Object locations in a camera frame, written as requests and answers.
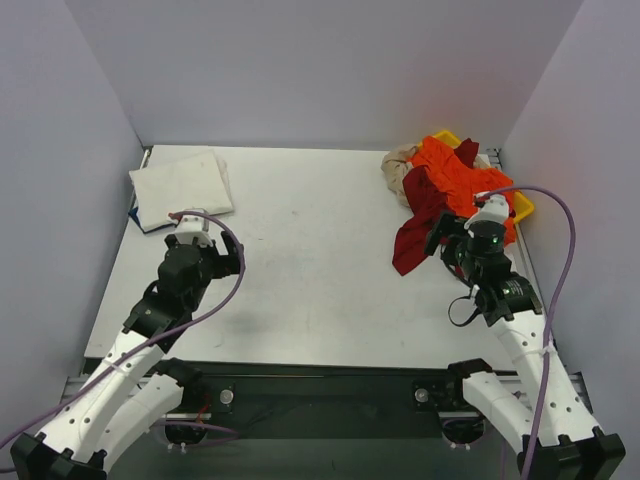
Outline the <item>orange t shirt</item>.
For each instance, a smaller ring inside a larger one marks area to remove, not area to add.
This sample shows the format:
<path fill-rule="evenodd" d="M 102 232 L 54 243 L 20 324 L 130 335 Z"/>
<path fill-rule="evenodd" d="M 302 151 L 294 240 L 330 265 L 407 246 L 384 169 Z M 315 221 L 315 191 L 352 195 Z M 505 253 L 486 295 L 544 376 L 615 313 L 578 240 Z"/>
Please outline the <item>orange t shirt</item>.
<path fill-rule="evenodd" d="M 475 212 L 474 196 L 511 186 L 513 181 L 495 168 L 469 168 L 453 154 L 445 155 L 444 148 L 439 160 L 435 153 L 427 153 L 427 175 L 440 191 L 446 194 L 448 211 L 469 218 Z"/>

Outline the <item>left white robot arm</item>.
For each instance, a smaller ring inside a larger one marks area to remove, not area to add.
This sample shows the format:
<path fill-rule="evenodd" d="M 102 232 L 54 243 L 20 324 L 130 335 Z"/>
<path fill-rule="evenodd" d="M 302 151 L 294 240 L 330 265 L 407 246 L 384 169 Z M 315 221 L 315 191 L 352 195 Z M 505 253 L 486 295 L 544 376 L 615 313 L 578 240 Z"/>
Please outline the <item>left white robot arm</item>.
<path fill-rule="evenodd" d="M 245 273 L 244 252 L 224 230 L 227 249 L 191 235 L 166 237 L 157 278 L 134 305 L 114 344 L 84 386 L 48 414 L 36 434 L 9 439 L 20 479 L 104 479 L 122 454 L 173 409 L 188 412 L 202 399 L 200 374 L 172 358 L 160 363 L 181 334 L 196 323 L 214 279 Z"/>

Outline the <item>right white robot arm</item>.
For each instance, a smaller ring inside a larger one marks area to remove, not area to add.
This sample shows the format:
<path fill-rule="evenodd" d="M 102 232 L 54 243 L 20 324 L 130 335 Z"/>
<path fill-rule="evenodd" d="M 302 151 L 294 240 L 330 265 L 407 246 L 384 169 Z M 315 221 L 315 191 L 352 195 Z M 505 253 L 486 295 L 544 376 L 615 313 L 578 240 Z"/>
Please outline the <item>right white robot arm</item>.
<path fill-rule="evenodd" d="M 469 223 L 445 212 L 425 252 L 440 249 L 443 263 L 461 271 L 469 299 L 505 349 L 529 403 L 522 404 L 482 359 L 450 365 L 455 376 L 443 383 L 444 399 L 478 410 L 511 446 L 524 479 L 609 479 L 625 447 L 619 435 L 603 432 L 574 388 L 545 332 L 533 286 L 513 271 L 504 252 L 505 234 L 495 221 Z"/>

